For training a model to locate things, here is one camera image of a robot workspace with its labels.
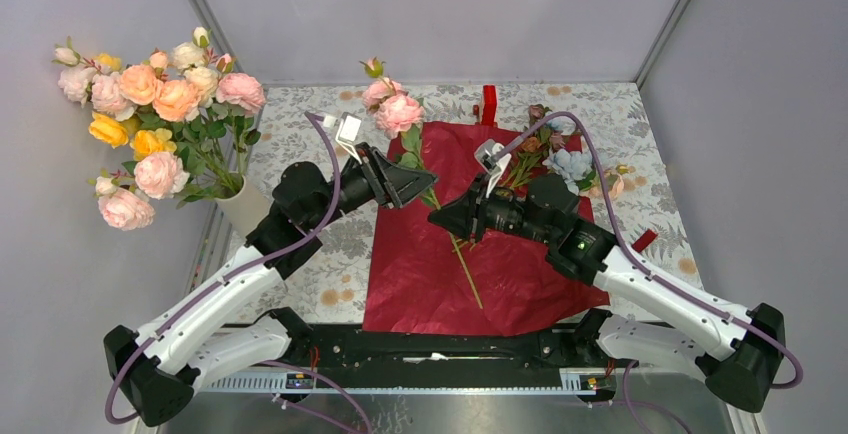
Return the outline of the pink rose stem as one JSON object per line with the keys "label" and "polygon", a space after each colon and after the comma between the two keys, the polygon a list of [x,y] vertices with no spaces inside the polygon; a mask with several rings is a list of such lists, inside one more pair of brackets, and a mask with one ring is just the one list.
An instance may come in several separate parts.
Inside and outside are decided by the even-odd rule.
{"label": "pink rose stem", "polygon": [[[425,109],[423,101],[409,95],[408,91],[398,82],[384,74],[385,62],[377,57],[360,61],[366,75],[373,79],[371,85],[363,91],[362,101],[368,113],[372,114],[376,127],[390,140],[400,138],[400,146],[405,151],[412,151],[419,156],[423,168],[426,169],[423,154]],[[445,196],[439,196],[432,187],[419,197],[420,203],[429,208],[430,212],[440,209],[447,204]],[[472,273],[462,253],[466,241],[459,241],[453,234],[447,234],[452,244],[452,250],[466,276],[471,293],[478,308],[484,308]]]}

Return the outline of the brown and red wrapping paper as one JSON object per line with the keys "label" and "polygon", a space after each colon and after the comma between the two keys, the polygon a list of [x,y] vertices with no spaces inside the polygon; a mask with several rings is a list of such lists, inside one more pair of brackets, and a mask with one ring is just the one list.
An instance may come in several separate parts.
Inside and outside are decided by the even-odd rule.
{"label": "brown and red wrapping paper", "polygon": [[365,330],[515,336],[610,305],[608,293],[557,273],[533,241],[488,232],[456,251],[431,211],[420,200],[378,210]]}

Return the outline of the brown paper bouquet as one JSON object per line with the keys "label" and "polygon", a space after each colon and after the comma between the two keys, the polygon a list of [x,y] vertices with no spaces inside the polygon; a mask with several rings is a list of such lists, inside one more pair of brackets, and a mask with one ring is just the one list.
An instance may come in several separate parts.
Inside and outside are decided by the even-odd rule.
{"label": "brown paper bouquet", "polygon": [[632,167],[621,164],[599,171],[580,129],[569,118],[558,117],[512,151],[500,185],[524,192],[531,180],[552,173],[562,177],[574,194],[599,198],[607,192],[614,199],[627,189],[625,176],[632,171]]}

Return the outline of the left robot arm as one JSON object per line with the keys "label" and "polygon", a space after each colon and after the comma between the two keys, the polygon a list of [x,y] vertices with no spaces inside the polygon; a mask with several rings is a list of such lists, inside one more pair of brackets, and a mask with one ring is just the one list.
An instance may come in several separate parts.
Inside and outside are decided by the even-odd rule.
{"label": "left robot arm", "polygon": [[219,340],[213,334],[255,295],[282,283],[321,248],[318,233],[370,202],[400,209],[429,190],[435,174],[392,162],[361,143],[326,179],[312,162],[287,167],[268,213],[243,246],[211,278],[168,311],[137,329],[118,325],[104,339],[107,400],[123,394],[148,427],[181,412],[203,387],[252,364],[281,359],[296,365],[310,339],[276,315]]}

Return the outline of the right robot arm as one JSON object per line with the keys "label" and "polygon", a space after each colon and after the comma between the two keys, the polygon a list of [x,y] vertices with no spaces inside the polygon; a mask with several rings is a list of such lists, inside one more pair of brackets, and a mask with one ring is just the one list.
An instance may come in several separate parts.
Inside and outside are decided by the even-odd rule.
{"label": "right robot arm", "polygon": [[703,382],[737,409],[763,410],[788,356],[781,311],[766,303],[747,308],[667,276],[582,218],[578,196],[557,175],[534,179],[524,198],[488,184],[487,175],[478,175],[462,196],[429,214],[429,223],[466,241],[488,231],[535,241],[563,277],[622,297],[662,322],[593,310],[573,340],[579,361],[597,366],[611,357],[664,367]]}

